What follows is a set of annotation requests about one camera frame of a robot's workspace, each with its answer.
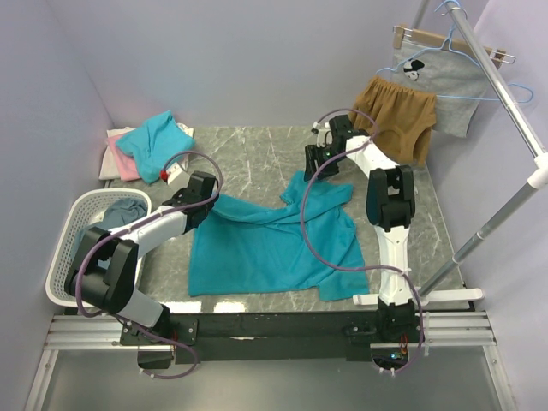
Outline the teal t shirt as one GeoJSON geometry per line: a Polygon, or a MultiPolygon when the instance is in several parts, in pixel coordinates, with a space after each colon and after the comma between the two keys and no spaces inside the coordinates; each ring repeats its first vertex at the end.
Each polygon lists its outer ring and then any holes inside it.
{"type": "Polygon", "coordinates": [[[297,171],[280,195],[282,208],[222,195],[194,231],[188,293],[316,289],[321,301],[368,293],[357,229],[343,210],[353,190],[329,182],[307,189],[297,171]]]}

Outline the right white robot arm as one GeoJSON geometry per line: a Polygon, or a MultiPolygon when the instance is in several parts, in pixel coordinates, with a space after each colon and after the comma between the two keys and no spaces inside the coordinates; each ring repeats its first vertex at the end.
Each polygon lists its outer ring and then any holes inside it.
{"type": "Polygon", "coordinates": [[[325,125],[324,142],[306,146],[305,154],[307,189],[318,179],[336,175],[345,158],[367,178],[366,216],[378,239],[381,272],[376,332],[394,342],[416,326],[413,288],[408,283],[408,232],[415,215],[413,171],[387,157],[373,137],[354,128],[346,115],[332,117],[325,125]]]}

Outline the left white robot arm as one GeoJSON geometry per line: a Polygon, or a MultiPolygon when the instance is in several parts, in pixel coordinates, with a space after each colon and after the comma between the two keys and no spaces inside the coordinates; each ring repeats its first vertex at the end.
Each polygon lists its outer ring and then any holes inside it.
{"type": "Polygon", "coordinates": [[[137,289],[137,265],[154,248],[196,229],[206,219],[217,197],[217,178],[195,171],[188,184],[154,213],[125,227],[92,227],[82,236],[64,290],[107,312],[140,325],[148,342],[160,344],[172,334],[170,310],[137,289]]]}

